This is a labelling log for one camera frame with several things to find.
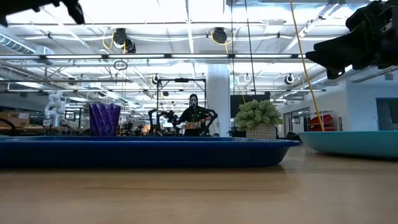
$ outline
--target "overhead rail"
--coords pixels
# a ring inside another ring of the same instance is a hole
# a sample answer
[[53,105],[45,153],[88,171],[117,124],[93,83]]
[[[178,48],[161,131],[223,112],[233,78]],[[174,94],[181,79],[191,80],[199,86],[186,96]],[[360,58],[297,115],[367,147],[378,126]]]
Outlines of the overhead rail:
[[298,59],[299,54],[105,54],[105,55],[0,55],[0,60],[107,60],[107,59],[220,59],[220,58]]

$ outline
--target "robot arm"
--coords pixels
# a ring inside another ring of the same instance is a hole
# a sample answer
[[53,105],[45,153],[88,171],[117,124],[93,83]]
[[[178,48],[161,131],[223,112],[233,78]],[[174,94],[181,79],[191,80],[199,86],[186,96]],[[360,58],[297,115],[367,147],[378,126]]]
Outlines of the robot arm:
[[53,4],[55,7],[60,5],[60,2],[68,8],[69,16],[71,16],[77,24],[84,24],[85,18],[83,10],[81,9],[78,0],[14,0],[14,1],[1,1],[0,2],[0,24],[7,26],[6,16],[33,9],[35,12],[40,11],[40,6]]
[[306,58],[327,69],[328,79],[336,79],[345,68],[362,70],[398,65],[398,0],[372,1],[346,20],[350,33],[314,45]]

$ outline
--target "white column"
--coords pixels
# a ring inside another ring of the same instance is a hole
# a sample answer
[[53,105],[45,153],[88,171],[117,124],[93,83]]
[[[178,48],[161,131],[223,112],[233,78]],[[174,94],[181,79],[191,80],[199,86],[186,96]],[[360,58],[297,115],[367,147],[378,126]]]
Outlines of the white column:
[[229,65],[208,65],[206,84],[207,108],[218,114],[218,119],[209,128],[210,134],[219,133],[220,137],[228,137],[231,119]]

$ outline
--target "blue tray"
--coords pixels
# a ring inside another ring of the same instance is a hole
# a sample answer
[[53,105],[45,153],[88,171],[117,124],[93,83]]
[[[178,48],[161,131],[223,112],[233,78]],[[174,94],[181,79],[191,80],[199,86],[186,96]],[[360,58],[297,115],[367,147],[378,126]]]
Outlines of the blue tray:
[[398,131],[306,132],[299,135],[304,144],[320,152],[398,158]]
[[6,137],[0,167],[262,167],[297,141],[246,138]]

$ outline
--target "desk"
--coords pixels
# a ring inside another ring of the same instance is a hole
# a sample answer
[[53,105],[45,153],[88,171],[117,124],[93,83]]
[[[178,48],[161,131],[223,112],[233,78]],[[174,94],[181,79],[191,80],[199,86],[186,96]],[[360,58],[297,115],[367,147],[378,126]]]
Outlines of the desk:
[[398,223],[398,164],[291,149],[265,169],[3,170],[2,224]]

